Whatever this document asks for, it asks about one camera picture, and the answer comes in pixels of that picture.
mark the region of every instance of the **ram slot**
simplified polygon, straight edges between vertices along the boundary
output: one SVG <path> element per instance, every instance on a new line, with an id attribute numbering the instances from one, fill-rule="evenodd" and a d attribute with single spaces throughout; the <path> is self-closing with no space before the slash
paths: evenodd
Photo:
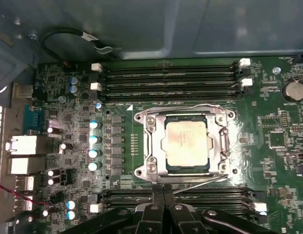
<path id="1" fill-rule="evenodd" d="M 155 73 L 189 73 L 189 72 L 233 72 L 236 66 L 209 65 L 209 66 L 170 66 L 170 67 L 141 67 L 110 69 L 109 76 L 131 74 L 155 74 Z"/>
<path id="2" fill-rule="evenodd" d="M 197 74 L 178 76 L 149 76 L 149 77 L 116 77 L 108 78 L 106 85 L 137 84 L 137 83 L 168 83 L 168 82 L 200 82 L 200 81 L 234 81 L 229 74 Z"/>

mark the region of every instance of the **integrated circuit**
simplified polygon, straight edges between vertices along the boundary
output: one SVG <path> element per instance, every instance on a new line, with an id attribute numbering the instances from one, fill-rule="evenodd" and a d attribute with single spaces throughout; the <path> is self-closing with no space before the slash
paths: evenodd
<path id="1" fill-rule="evenodd" d="M 123 154 L 123 147 L 113 146 L 110 149 L 106 149 L 105 153 L 112 154 L 112 155 L 120 155 L 120 154 Z"/>
<path id="2" fill-rule="evenodd" d="M 170 166 L 204 166 L 208 163 L 208 151 L 212 139 L 207 136 L 203 121 L 170 122 L 165 129 L 162 148 Z"/>
<path id="3" fill-rule="evenodd" d="M 80 141 L 80 142 L 86 142 L 86 141 L 87 141 L 87 136 L 86 136 L 86 134 L 80 134 L 80 135 L 79 135 L 79 141 Z"/>
<path id="4" fill-rule="evenodd" d="M 106 129 L 107 134 L 120 134 L 123 132 L 123 127 L 121 126 L 111 126 Z"/>
<path id="5" fill-rule="evenodd" d="M 270 132 L 269 133 L 271 148 L 284 148 L 286 146 L 284 139 L 284 132 Z"/>
<path id="6" fill-rule="evenodd" d="M 84 188 L 89 188 L 91 186 L 91 182 L 89 180 L 83 180 L 82 186 Z"/>
<path id="7" fill-rule="evenodd" d="M 123 137 L 121 136 L 112 136 L 110 138 L 105 139 L 106 144 L 122 144 L 123 143 Z"/>

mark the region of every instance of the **chip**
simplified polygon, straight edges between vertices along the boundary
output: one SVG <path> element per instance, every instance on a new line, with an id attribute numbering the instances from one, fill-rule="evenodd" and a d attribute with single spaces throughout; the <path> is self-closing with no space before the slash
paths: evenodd
<path id="1" fill-rule="evenodd" d="M 86 141 L 87 141 L 87 136 L 86 136 L 86 134 L 81 134 L 81 135 L 79 136 L 79 141 L 81 141 L 81 142 L 86 142 Z"/>
<path id="2" fill-rule="evenodd" d="M 121 144 L 121 143 L 123 143 L 123 137 L 113 136 L 113 137 L 111 137 L 111 143 L 112 144 Z"/>
<path id="3" fill-rule="evenodd" d="M 70 159 L 70 158 L 66 158 L 66 159 L 64 160 L 64 164 L 65 164 L 65 165 L 71 165 L 71 159 Z"/>
<path id="4" fill-rule="evenodd" d="M 119 134 L 119 133 L 122 133 L 123 132 L 123 128 L 121 126 L 113 126 L 111 128 L 111 132 L 112 133 L 116 133 L 116 134 Z"/>
<path id="5" fill-rule="evenodd" d="M 48 82 L 55 82 L 56 81 L 56 77 L 49 77 L 48 78 Z"/>
<path id="6" fill-rule="evenodd" d="M 81 215 L 81 216 L 80 216 L 80 222 L 85 222 L 85 221 L 87 221 L 87 220 L 88 220 L 87 215 Z"/>
<path id="7" fill-rule="evenodd" d="M 81 196 L 80 202 L 88 202 L 88 196 L 87 195 Z"/>
<path id="8" fill-rule="evenodd" d="M 207 136 L 203 121 L 169 122 L 162 140 L 170 166 L 205 166 L 208 163 L 208 150 L 212 140 Z"/>
<path id="9" fill-rule="evenodd" d="M 84 188 L 89 188 L 91 186 L 91 181 L 90 180 L 84 180 L 82 182 L 82 185 Z"/>
<path id="10" fill-rule="evenodd" d="M 122 116 L 112 116 L 111 118 L 112 123 L 123 123 Z"/>
<path id="11" fill-rule="evenodd" d="M 121 176 L 123 174 L 122 167 L 114 167 L 111 169 L 111 175 L 113 176 Z"/>
<path id="12" fill-rule="evenodd" d="M 270 147 L 273 149 L 285 147 L 285 139 L 283 132 L 270 132 L 269 140 L 270 140 Z"/>
<path id="13" fill-rule="evenodd" d="M 65 115 L 63 120 L 66 121 L 66 122 L 70 122 L 72 119 L 72 115 Z"/>

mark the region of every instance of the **black cable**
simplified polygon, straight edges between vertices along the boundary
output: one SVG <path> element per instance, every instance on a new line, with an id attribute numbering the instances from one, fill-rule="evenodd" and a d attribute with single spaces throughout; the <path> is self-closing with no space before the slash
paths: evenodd
<path id="1" fill-rule="evenodd" d="M 68 66 L 69 62 L 64 60 L 63 58 L 61 58 L 56 52 L 54 52 L 53 50 L 49 49 L 45 42 L 48 38 L 50 38 L 52 35 L 55 34 L 72 34 L 72 35 L 76 35 L 79 37 L 83 36 L 83 31 L 79 30 L 79 29 L 75 29 L 75 28 L 66 28 L 66 27 L 52 27 L 52 28 L 48 28 L 46 30 L 44 30 L 42 32 L 42 34 L 39 37 L 39 42 L 40 42 L 40 47 L 52 58 L 63 62 L 64 65 Z M 105 47 L 105 45 L 99 41 L 99 40 L 93 40 L 91 41 L 94 44 L 94 47 L 97 48 L 101 48 L 101 47 Z M 119 58 L 117 58 L 114 55 L 110 55 L 107 54 L 107 56 L 111 59 L 111 60 L 119 60 Z"/>
<path id="2" fill-rule="evenodd" d="M 68 65 L 68 62 L 64 59 L 62 59 L 56 52 L 52 51 L 51 49 L 49 49 L 46 44 L 45 41 L 50 38 L 52 35 L 55 34 L 73 34 L 73 35 L 77 35 L 79 37 L 81 37 L 83 35 L 83 32 L 81 30 L 78 29 L 74 29 L 74 28 L 64 28 L 64 27 L 53 27 L 53 28 L 49 28 L 47 30 L 45 30 L 42 35 L 39 37 L 40 38 L 40 47 L 51 57 L 53 57 L 54 59 L 63 62 L 65 65 Z"/>

